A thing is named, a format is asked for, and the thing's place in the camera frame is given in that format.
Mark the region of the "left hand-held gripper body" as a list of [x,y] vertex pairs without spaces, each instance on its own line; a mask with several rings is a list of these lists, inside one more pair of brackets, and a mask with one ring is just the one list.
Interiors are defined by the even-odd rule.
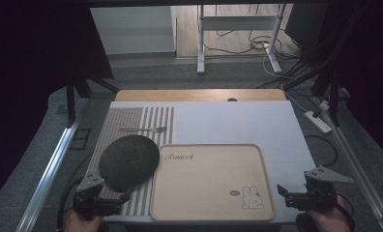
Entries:
[[121,199],[103,199],[100,193],[105,186],[105,180],[97,172],[87,173],[76,188],[73,208],[87,220],[93,217],[108,217],[121,212]]

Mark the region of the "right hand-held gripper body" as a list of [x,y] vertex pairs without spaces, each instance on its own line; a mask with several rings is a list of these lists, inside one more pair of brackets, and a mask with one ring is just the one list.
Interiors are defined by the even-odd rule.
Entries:
[[334,182],[353,183],[350,177],[343,176],[322,165],[310,171],[305,171],[306,192],[284,191],[287,207],[299,211],[313,210],[319,213],[331,211],[337,204]]

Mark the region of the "dark round plate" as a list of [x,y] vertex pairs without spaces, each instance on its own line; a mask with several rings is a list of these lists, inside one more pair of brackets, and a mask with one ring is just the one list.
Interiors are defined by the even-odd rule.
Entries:
[[148,181],[160,163],[156,143],[143,135],[116,139],[103,151],[100,175],[113,189],[124,192]]

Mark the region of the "person's left hand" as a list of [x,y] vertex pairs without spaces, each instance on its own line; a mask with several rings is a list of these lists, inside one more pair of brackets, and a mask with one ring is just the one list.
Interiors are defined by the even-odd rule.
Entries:
[[75,210],[71,210],[64,223],[64,232],[98,232],[102,221],[103,217],[85,220]]

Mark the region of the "person's right hand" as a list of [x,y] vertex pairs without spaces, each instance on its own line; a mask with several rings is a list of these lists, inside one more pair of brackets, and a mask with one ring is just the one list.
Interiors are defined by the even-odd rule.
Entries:
[[337,208],[324,214],[307,210],[307,214],[313,219],[318,232],[351,232],[348,218]]

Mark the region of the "metal fork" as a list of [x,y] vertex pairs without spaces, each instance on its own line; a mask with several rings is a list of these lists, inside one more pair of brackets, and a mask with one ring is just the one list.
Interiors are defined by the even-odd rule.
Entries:
[[161,133],[165,132],[167,130],[167,127],[154,127],[154,128],[148,128],[148,129],[141,129],[141,128],[121,128],[118,131],[149,131],[152,133]]

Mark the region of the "beige tray with rabbit print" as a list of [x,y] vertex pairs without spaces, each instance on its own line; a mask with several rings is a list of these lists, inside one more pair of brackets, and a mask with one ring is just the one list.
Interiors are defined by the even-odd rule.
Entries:
[[254,144],[164,145],[150,213],[160,221],[267,221],[275,207]]

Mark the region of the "white power strip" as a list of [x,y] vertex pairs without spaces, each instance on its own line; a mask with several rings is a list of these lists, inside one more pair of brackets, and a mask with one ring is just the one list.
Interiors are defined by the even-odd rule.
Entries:
[[322,119],[319,118],[316,112],[307,111],[305,113],[305,117],[323,134],[327,134],[332,131],[332,129]]

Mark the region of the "striped grey placemat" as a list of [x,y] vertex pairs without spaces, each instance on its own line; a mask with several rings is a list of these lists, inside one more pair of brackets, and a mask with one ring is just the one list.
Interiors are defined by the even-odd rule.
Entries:
[[[105,117],[100,137],[90,160],[87,174],[99,173],[102,152],[114,140],[130,134],[144,135],[158,147],[172,143],[174,108],[171,106],[111,107]],[[120,131],[121,128],[151,129],[166,127],[166,131]],[[149,217],[153,178],[133,190],[131,199],[122,207],[120,217]]]

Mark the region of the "white board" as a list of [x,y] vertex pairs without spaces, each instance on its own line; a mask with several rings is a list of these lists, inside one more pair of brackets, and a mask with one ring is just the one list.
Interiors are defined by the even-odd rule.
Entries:
[[289,101],[144,101],[114,102],[111,107],[171,106],[174,108],[172,143],[254,144],[262,154],[275,215],[267,221],[160,221],[149,217],[120,217],[124,222],[275,223],[294,221],[297,212],[286,207],[277,185],[303,191],[304,172],[314,167],[308,145]]

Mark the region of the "black stand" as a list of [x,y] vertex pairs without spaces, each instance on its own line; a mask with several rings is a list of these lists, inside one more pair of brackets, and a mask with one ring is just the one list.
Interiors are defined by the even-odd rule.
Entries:
[[339,126],[338,120],[338,101],[339,101],[339,58],[345,50],[346,43],[349,41],[353,30],[362,17],[367,3],[370,0],[337,0],[342,5],[350,4],[350,13],[346,16],[344,23],[340,24],[334,31],[335,44],[326,49],[324,62],[310,72],[285,84],[281,87],[283,91],[288,91],[299,84],[317,76],[311,88],[314,96],[322,96],[327,89],[329,94],[329,117],[336,127]]
[[70,76],[67,78],[67,109],[68,109],[68,127],[70,128],[76,120],[76,108],[74,92],[77,92],[81,98],[89,98],[92,94],[92,90],[89,87],[88,81],[94,81],[100,86],[110,92],[117,94],[120,89],[106,80],[95,77],[89,73],[85,73],[83,76]]

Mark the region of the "wooden table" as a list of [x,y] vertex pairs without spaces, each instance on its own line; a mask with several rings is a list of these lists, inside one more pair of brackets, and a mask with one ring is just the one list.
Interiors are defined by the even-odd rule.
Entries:
[[121,90],[117,102],[237,102],[285,101],[279,89]]

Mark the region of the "white cabinet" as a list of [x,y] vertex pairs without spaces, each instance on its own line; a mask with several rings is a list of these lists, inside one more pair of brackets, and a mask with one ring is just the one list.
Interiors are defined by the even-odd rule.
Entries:
[[107,54],[175,51],[168,6],[91,8],[90,11]]

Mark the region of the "aluminium rail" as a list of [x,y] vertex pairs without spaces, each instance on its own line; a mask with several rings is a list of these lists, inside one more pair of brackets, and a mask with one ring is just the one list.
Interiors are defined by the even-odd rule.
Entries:
[[383,232],[383,150],[344,103],[339,105],[336,126],[323,101],[317,97],[312,100],[322,109],[321,117],[332,128],[339,150]]
[[52,153],[52,156],[44,170],[44,173],[32,195],[29,204],[27,205],[24,214],[19,221],[15,232],[32,232],[33,227],[43,208],[49,191],[53,185],[58,169],[66,155],[69,146],[72,142],[74,133],[77,130],[81,120],[82,113],[88,102],[87,98],[80,99],[75,108],[75,120],[70,126],[67,126]]

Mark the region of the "white metal desk frame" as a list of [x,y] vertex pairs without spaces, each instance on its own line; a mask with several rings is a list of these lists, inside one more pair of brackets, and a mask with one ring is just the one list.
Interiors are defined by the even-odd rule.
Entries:
[[197,73],[205,74],[205,53],[204,53],[204,33],[206,31],[271,31],[270,41],[264,43],[265,52],[273,71],[281,73],[280,64],[276,58],[274,49],[282,23],[286,5],[280,4],[276,16],[268,15],[249,15],[249,16],[205,16],[204,6],[199,5],[198,16],[198,52],[197,52]]

